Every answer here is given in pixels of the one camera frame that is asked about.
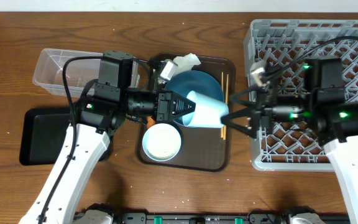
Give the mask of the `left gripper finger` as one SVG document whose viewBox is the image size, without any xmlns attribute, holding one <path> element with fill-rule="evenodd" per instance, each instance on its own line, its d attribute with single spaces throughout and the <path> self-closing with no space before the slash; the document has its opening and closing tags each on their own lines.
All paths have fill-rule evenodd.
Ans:
<svg viewBox="0 0 358 224">
<path fill-rule="evenodd" d="M 176 121 L 195 111 L 195 107 L 185 108 L 185 109 L 172 109 L 171 111 L 171 119 L 172 121 Z"/>
<path fill-rule="evenodd" d="M 179 95 L 178 93 L 172 92 L 172 106 L 173 109 L 195 109 L 195 103 L 186 97 Z"/>
</svg>

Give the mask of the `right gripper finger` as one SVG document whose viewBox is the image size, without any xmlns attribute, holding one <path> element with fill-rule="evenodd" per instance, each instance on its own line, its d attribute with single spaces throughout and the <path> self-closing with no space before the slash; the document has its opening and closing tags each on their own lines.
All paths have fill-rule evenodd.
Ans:
<svg viewBox="0 0 358 224">
<path fill-rule="evenodd" d="M 249 118 L 248 124 L 236 123 L 239 118 Z M 221 117 L 221 122 L 231 129 L 235 129 L 250 138 L 256 139 L 259 131 L 259 112 L 254 107 L 244 108 Z"/>
<path fill-rule="evenodd" d="M 250 88 L 248 88 L 246 90 L 242 90 L 242 91 L 239 91 L 233 95 L 230 95 L 229 100 L 232 103 L 242 105 L 245 107 L 255 106 L 255 102 L 246 100 L 245 97 L 249 96 L 250 93 L 252 93 L 254 91 L 258 91 L 258 90 L 259 90 L 259 87 L 251 86 Z"/>
</svg>

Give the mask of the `dark blue bowl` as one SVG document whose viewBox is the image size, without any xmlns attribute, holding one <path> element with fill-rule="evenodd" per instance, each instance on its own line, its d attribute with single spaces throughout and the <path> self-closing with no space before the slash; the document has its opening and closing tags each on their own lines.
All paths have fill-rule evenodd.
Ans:
<svg viewBox="0 0 358 224">
<path fill-rule="evenodd" d="M 224 94 L 218 81 L 208 73 L 190 70 L 175 75 L 166 85 L 166 90 L 174 91 L 186 97 L 195 91 L 218 101 L 224 100 Z"/>
</svg>

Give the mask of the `light blue cup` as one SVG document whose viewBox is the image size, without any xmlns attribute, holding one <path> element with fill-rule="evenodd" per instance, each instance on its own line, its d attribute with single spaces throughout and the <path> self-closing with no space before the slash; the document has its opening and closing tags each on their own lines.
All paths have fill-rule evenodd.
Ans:
<svg viewBox="0 0 358 224">
<path fill-rule="evenodd" d="M 222 128 L 221 117 L 229 113 L 225 102 L 215 100 L 195 91 L 186 96 L 193 101 L 195 111 L 182 117 L 183 125 L 188 128 Z"/>
</svg>

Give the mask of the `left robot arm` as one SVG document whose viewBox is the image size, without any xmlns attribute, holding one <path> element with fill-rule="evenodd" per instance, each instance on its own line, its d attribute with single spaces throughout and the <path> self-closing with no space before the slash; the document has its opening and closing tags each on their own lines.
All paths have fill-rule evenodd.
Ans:
<svg viewBox="0 0 358 224">
<path fill-rule="evenodd" d="M 95 165 L 126 119 L 170 122 L 195 110 L 194 102 L 173 91 L 131 88 L 138 58 L 129 53 L 113 50 L 88 58 L 100 61 L 98 78 L 86 84 L 77 102 L 68 99 L 71 124 L 62 149 L 21 223 L 73 223 Z"/>
</svg>

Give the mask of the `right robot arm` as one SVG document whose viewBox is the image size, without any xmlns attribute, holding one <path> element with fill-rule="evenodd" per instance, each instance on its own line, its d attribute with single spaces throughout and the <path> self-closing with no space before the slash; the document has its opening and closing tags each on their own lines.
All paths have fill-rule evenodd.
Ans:
<svg viewBox="0 0 358 224">
<path fill-rule="evenodd" d="M 351 223 L 358 223 L 358 101 L 345 99 L 340 58 L 308 57 L 303 68 L 305 93 L 279 95 L 274 76 L 280 71 L 264 61 L 254 63 L 250 74 L 255 84 L 244 93 L 255 92 L 255 101 L 231 95 L 244 109 L 221 122 L 251 138 L 260 128 L 271 131 L 274 122 L 307 123 L 333 166 Z"/>
</svg>

